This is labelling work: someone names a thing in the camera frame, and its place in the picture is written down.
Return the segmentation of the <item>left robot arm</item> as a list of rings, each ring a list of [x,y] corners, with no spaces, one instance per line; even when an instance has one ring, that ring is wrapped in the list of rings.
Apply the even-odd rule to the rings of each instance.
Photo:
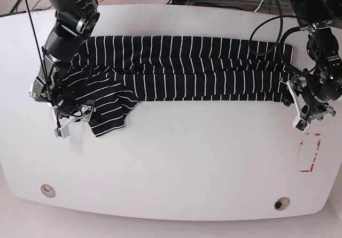
[[[311,69],[299,70],[287,60],[286,69],[294,77],[286,83],[290,99],[297,116],[294,128],[305,132],[315,119],[322,120],[326,114],[336,112],[329,101],[341,99],[341,56],[339,43],[331,27],[341,28],[341,0],[289,0],[298,26],[287,30],[279,45],[283,46],[287,37],[299,31],[308,31],[306,51],[315,62]]]

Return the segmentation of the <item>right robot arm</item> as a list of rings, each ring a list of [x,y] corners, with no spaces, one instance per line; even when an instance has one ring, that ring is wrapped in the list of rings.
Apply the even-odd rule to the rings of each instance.
[[[38,47],[40,70],[30,87],[30,97],[53,110],[56,137],[69,136],[69,125],[90,121],[94,103],[77,104],[62,79],[74,55],[90,37],[99,19],[98,0],[49,0],[56,22],[46,43]]]

